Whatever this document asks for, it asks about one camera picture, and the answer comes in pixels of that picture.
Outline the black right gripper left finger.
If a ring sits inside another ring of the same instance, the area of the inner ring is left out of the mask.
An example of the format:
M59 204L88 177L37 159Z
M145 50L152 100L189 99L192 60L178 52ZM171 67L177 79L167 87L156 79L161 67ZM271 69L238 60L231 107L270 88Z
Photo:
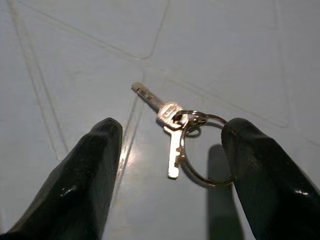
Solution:
M114 192L122 126L96 123L52 170L3 240L100 240Z

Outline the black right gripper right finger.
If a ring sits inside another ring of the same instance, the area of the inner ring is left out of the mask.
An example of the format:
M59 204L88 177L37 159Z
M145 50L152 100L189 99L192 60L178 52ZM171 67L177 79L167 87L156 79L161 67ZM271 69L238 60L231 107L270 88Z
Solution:
M320 191L284 149L244 118L222 128L234 186L257 240L317 240Z

